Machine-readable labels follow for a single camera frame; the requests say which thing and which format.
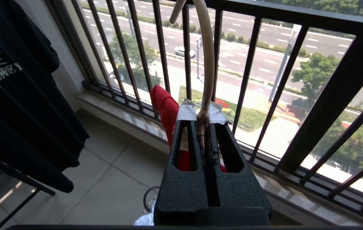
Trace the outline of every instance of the grass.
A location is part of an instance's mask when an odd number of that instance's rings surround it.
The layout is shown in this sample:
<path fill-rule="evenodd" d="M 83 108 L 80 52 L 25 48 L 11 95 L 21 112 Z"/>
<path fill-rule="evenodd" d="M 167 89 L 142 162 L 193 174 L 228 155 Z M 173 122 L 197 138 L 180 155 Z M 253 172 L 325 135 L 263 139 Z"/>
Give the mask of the grass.
<path fill-rule="evenodd" d="M 186 87 L 185 86 L 180 86 L 180 92 L 178 95 L 178 103 L 181 103 L 185 96 L 187 95 L 186 93 Z M 191 98 L 192 100 L 201 100 L 201 98 L 203 97 L 203 93 L 199 92 L 197 90 L 191 90 Z M 232 102 L 228 102 L 225 100 L 221 100 L 224 101 L 225 103 L 227 103 L 227 105 L 230 107 L 230 109 L 232 109 L 234 112 L 237 110 L 237 104 L 232 103 Z M 233 122 L 234 121 L 234 115 L 228 116 L 227 114 L 225 114 L 227 120 L 229 122 Z M 263 112 L 260 112 L 258 110 L 255 109 L 248 109 L 248 108 L 242 108 L 241 109 L 241 114 L 240 114 L 240 119 L 238 121 L 238 128 L 246 131 L 246 132 L 252 132 L 260 127 L 262 127 L 262 125 L 264 125 L 265 122 L 265 118 L 266 118 L 266 114 Z"/>

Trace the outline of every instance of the red cloth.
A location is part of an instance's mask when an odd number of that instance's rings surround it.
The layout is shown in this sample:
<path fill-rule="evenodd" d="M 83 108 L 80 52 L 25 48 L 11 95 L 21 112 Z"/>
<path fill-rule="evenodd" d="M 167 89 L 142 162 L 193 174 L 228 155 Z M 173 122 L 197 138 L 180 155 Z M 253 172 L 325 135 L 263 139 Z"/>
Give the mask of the red cloth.
<path fill-rule="evenodd" d="M 150 92 L 150 98 L 152 99 L 152 104 L 158 111 L 161 117 L 161 124 L 164 126 L 166 131 L 167 141 L 171 148 L 171 143 L 173 142 L 173 131 L 176 124 L 177 113 L 179 105 L 171 97 L 171 95 L 161 88 L 159 85 L 155 85 Z M 225 167 L 220 166 L 221 170 L 225 172 Z M 188 151 L 180 150 L 178 153 L 178 160 L 176 168 L 180 171 L 190 171 L 190 154 Z"/>

